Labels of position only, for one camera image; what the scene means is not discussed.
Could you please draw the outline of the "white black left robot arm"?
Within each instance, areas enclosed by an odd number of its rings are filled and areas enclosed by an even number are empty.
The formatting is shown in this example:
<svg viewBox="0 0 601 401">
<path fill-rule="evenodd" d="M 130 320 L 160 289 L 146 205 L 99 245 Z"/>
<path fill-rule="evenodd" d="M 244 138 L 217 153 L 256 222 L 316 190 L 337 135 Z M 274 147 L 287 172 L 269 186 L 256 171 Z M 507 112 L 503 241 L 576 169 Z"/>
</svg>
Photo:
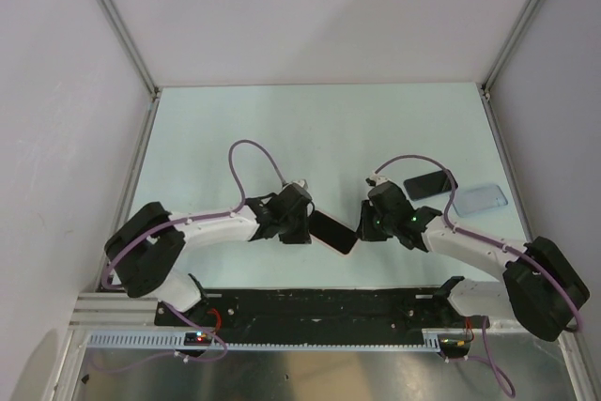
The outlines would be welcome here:
<svg viewBox="0 0 601 401">
<path fill-rule="evenodd" d="M 233 212 L 177 216 L 159 202 L 143 206 L 105 243 L 109 271 L 133 299 L 151 297 L 173 307 L 189 325 L 208 315 L 203 287 L 175 269 L 180 255 L 223 242 L 277 238 L 283 244 L 309 244 L 313 199 L 298 182 L 278 193 L 245 199 Z"/>
</svg>

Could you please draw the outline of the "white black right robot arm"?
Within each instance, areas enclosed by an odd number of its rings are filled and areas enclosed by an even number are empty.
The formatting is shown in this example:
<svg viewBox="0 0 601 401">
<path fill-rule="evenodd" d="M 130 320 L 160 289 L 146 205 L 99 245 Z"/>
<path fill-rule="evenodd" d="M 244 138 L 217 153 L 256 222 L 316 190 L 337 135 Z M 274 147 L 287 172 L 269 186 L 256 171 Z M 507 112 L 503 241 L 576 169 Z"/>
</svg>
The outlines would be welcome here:
<svg viewBox="0 0 601 401">
<path fill-rule="evenodd" d="M 357 236 L 361 241 L 397 239 L 418 249 L 459 260 L 491 281 L 455 277 L 434 303 L 440 324 L 456 326 L 466 316 L 517 321 L 539 339 L 555 341 L 575 321 L 590 291 L 550 239 L 506 240 L 450 225 L 439 210 L 414 208 L 390 180 L 371 182 L 362 201 Z"/>
</svg>

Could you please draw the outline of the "pale pink smartphone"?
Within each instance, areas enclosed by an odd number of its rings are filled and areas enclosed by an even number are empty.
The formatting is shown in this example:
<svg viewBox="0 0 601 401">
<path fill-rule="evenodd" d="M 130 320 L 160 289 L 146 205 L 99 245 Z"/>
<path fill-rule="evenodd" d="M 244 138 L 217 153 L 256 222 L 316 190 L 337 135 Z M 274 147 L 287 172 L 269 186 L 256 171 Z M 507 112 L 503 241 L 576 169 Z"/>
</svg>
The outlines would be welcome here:
<svg viewBox="0 0 601 401">
<path fill-rule="evenodd" d="M 316 210 L 309 216 L 309 232 L 314 235 L 342 235 L 356 232 L 331 216 Z"/>
</svg>

